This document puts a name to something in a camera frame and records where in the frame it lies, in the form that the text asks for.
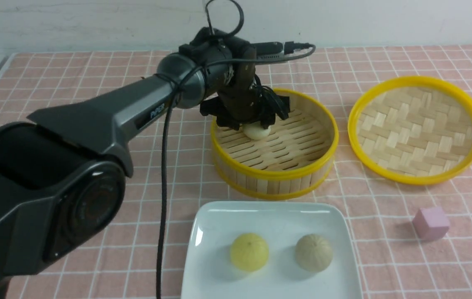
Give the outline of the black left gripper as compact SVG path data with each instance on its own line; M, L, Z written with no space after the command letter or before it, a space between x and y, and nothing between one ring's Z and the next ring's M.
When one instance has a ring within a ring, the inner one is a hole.
M218 127L232 130L252 123L269 128L276 117L289 118L289 96L261 95L255 83L256 50L247 40L202 28L178 53L200 65L198 75L204 79L201 99L182 102L183 108L198 105L204 117L215 117Z

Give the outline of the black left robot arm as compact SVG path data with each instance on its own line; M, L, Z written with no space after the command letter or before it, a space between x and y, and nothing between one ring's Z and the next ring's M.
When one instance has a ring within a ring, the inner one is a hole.
M255 66L284 62L293 42L251 44L202 28L155 74L0 127L0 299L14 276L38 274L101 232L124 199L128 143L174 107L201 107L237 128L284 115Z

